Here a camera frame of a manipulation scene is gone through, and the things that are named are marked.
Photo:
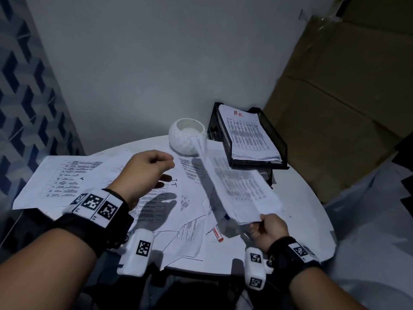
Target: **left hand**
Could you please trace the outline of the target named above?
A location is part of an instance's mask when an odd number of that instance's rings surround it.
[[[175,167],[173,156],[169,153],[150,150],[137,153],[127,162],[119,176],[108,186],[125,199],[132,210],[139,198],[153,188],[161,188],[163,182],[169,182],[172,177],[164,172]]]

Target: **patterned wall tile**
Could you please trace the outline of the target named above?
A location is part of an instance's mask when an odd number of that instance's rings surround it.
[[[0,0],[0,243],[41,161],[75,154],[84,150],[26,2]]]

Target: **white table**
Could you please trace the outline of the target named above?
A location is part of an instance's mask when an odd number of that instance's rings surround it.
[[[93,156],[112,157],[125,149],[131,152],[171,150],[168,136],[159,136],[126,143]],[[330,259],[336,247],[333,226],[312,189],[292,167],[289,170],[274,170],[274,179],[274,192],[285,207],[285,212],[278,215],[287,223],[290,235],[306,244],[321,261]],[[240,236],[225,238],[222,243],[205,239],[195,259],[181,257],[168,267],[182,271],[229,275],[233,259],[244,261],[245,247]]]

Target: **white bowl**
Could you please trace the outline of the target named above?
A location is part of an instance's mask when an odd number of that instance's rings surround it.
[[[169,143],[177,152],[183,155],[195,155],[192,141],[197,137],[205,137],[205,127],[195,119],[178,119],[169,129]]]

